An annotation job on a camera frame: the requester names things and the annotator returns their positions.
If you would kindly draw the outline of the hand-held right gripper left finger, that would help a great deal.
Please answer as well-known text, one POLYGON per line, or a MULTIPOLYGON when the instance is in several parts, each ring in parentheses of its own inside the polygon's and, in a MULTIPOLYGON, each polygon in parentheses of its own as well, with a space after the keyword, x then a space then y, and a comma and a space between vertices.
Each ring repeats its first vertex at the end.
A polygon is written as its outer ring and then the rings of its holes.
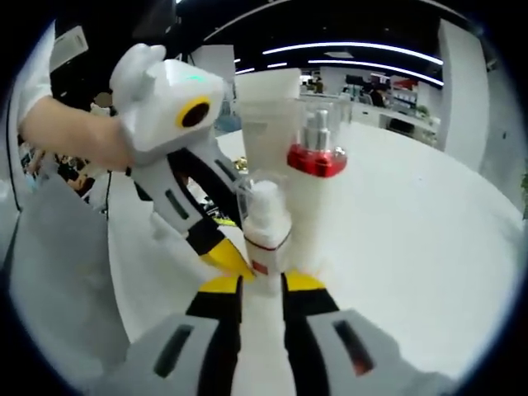
POLYGON ((122 366, 123 395, 230 395, 241 348, 241 276, 204 283, 184 313, 147 331, 122 366))

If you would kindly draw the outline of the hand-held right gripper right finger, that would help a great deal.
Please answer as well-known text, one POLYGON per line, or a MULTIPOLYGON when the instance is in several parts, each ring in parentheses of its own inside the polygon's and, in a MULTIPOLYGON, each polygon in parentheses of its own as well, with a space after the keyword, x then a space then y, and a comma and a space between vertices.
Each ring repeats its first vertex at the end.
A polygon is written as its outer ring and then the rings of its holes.
POLYGON ((298 395, 403 395, 408 368, 397 348, 340 310, 322 281, 295 271, 281 276, 284 345, 298 395))

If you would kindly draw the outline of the person's left hand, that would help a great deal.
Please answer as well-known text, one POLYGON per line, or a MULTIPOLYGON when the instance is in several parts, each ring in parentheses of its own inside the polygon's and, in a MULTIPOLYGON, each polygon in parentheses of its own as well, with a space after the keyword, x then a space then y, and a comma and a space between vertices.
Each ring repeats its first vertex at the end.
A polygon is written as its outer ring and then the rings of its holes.
POLYGON ((117 117, 94 115, 42 97, 28 111, 19 131, 38 149, 84 158, 112 171, 124 171, 133 157, 117 117))

